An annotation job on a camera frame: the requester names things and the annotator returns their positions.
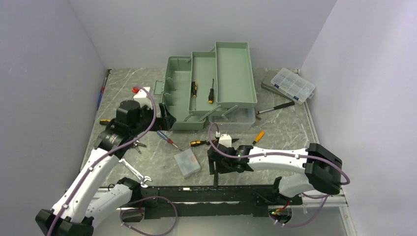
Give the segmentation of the orange handled screwdriver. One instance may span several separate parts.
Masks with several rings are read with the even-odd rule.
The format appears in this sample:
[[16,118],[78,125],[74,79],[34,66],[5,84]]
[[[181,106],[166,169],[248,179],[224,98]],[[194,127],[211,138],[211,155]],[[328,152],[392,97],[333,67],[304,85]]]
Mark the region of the orange handled screwdriver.
[[255,139],[253,140],[252,145],[253,146],[256,145],[259,142],[259,140],[264,136],[264,134],[265,134],[264,131],[260,131],[258,135],[255,137]]

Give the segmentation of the green toolbox with clear lid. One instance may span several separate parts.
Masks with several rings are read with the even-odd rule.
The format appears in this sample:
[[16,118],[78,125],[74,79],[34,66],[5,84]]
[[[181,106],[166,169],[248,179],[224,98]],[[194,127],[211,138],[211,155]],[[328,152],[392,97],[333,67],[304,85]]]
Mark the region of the green toolbox with clear lid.
[[[214,79],[214,102],[208,103]],[[197,109],[191,83],[197,83]],[[165,76],[154,91],[177,119],[171,130],[201,130],[207,118],[226,120],[232,112],[253,109],[258,103],[247,42],[217,41],[211,51],[168,58]]]

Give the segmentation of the yellow black handled screwdriver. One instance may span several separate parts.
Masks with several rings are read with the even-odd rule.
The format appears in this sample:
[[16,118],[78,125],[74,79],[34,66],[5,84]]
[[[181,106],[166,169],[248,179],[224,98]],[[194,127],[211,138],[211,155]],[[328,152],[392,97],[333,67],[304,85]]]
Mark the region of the yellow black handled screwdriver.
[[212,104],[214,102],[214,79],[212,79],[211,88],[208,95],[208,103]]

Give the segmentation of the black handled hammer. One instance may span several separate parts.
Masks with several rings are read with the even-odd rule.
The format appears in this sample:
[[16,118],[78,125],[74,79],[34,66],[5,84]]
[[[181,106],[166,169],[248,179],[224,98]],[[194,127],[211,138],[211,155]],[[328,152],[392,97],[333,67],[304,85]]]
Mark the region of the black handled hammer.
[[215,189],[217,189],[217,188],[218,188],[218,172],[215,172],[215,173],[214,173],[214,177],[213,177],[213,187],[214,187]]

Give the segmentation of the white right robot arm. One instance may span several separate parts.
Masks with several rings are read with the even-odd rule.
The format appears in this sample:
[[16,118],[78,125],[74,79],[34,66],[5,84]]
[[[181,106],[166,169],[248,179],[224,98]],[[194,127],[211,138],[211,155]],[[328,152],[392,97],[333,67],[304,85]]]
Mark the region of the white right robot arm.
[[234,149],[214,144],[207,150],[207,156],[212,175],[258,170],[291,172],[291,176],[278,177],[274,182],[271,198],[277,204],[312,190],[337,195],[342,185],[342,160],[317,143],[297,150],[272,150],[248,145]]

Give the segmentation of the blue red handled screwdriver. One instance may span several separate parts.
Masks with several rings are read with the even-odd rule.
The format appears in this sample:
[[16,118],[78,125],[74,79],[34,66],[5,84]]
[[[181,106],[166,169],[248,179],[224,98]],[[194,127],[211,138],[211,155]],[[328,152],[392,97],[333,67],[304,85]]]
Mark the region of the blue red handled screwdriver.
[[166,134],[164,134],[162,131],[158,130],[157,134],[160,138],[165,140],[167,143],[173,145],[175,148],[177,148],[180,151],[183,151],[179,146],[177,146]]

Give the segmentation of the small clear screw box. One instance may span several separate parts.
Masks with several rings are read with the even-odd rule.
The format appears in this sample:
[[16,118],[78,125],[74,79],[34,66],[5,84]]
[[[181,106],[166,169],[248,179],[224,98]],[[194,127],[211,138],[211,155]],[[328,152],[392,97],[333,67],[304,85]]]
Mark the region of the small clear screw box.
[[201,170],[201,166],[190,148],[174,155],[174,159],[184,178],[188,178]]

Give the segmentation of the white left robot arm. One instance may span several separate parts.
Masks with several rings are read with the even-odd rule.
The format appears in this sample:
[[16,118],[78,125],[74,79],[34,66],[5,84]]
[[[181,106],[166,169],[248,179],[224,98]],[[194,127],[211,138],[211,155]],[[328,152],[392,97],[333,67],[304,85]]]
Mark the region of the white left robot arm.
[[161,116],[152,105],[125,100],[116,110],[115,118],[106,125],[94,144],[88,161],[64,195],[50,209],[42,209],[35,221],[46,236],[90,236],[94,228],[113,210],[123,204],[136,206],[141,189],[151,181],[129,163],[127,169],[137,180],[124,178],[95,203],[92,199],[107,174],[121,162],[133,144],[149,131],[168,131],[176,122],[167,107],[160,103]]

